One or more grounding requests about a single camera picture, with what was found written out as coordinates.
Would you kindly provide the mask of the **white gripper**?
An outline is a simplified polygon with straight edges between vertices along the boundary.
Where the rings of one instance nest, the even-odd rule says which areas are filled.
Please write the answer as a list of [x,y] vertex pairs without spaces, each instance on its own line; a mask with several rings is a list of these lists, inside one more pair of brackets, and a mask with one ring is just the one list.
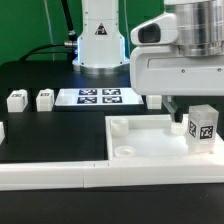
[[176,47],[136,47],[130,59],[132,89],[162,95],[172,122],[179,122],[172,96],[224,96],[224,55],[183,57]]

